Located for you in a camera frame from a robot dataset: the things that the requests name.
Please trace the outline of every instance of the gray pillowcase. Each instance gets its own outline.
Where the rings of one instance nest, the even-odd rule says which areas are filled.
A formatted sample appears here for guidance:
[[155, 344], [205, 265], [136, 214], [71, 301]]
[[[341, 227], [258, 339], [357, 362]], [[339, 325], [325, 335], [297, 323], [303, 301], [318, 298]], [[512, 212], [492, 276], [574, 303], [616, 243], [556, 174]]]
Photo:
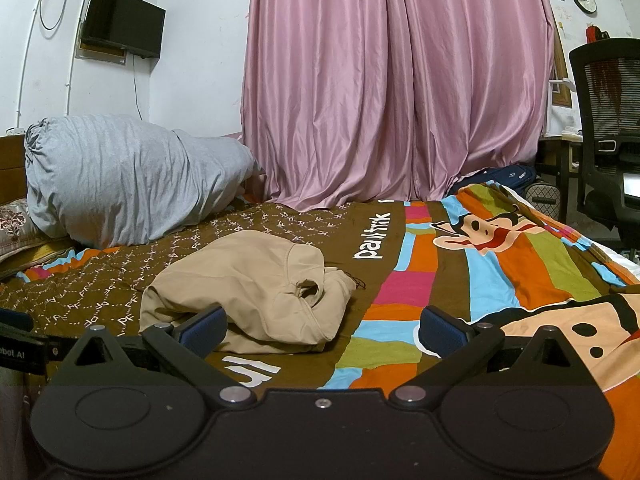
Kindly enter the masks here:
[[198, 224], [258, 171], [235, 139], [191, 137], [130, 116], [45, 119], [28, 129], [25, 147], [34, 223], [95, 249]]

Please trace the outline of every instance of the desk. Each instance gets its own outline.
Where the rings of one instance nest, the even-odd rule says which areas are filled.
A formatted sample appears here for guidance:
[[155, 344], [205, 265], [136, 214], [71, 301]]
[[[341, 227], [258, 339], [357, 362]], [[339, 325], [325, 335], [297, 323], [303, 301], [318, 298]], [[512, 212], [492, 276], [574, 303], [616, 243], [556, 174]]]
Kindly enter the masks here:
[[566, 224], [566, 212], [569, 203], [569, 179], [581, 178], [580, 169], [574, 170], [572, 165], [573, 150], [582, 155], [582, 137], [575, 134], [561, 136], [543, 136], [538, 142], [536, 171], [541, 174], [556, 176], [556, 187], [560, 190], [559, 221]]

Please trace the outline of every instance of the bedsheet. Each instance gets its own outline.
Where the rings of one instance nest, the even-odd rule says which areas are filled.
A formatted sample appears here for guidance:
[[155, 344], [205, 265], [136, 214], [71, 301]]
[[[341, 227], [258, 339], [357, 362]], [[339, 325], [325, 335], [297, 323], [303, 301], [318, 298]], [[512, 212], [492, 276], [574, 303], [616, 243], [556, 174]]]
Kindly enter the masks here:
[[135, 334], [142, 291], [160, 270], [242, 229], [318, 246], [326, 265], [348, 272], [358, 289], [325, 352], [214, 352], [207, 358], [213, 366], [259, 394], [278, 386], [388, 393], [438, 361], [417, 341], [427, 304], [467, 322], [488, 320], [511, 335], [556, 324], [614, 410], [603, 471], [613, 479], [640, 478], [640, 281], [580, 233], [497, 184], [472, 185], [437, 202], [353, 203], [302, 214], [235, 203], [153, 244], [92, 254], [76, 268], [71, 258], [59, 263], [70, 267], [66, 272], [49, 267], [52, 276], [31, 274], [31, 283], [11, 280], [0, 304], [31, 312], [39, 332], [80, 335], [100, 322], [113, 333]]

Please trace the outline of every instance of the red object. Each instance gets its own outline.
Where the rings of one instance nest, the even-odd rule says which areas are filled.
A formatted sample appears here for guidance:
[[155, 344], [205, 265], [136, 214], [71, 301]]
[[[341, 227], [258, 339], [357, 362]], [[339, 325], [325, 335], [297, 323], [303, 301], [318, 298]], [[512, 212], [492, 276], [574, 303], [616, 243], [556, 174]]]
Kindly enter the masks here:
[[587, 43], [595, 43], [596, 41], [596, 27], [591, 25], [591, 27], [587, 27]]

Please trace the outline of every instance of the beige cloth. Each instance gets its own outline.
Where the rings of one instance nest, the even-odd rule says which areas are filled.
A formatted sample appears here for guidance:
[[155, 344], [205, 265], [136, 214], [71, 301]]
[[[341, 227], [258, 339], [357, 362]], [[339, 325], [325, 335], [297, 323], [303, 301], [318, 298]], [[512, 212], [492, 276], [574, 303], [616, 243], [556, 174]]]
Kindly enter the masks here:
[[230, 323], [220, 351], [322, 351], [355, 287], [341, 270], [325, 268], [316, 247], [240, 231], [158, 274], [142, 296], [140, 332], [159, 321], [178, 325], [219, 303]]

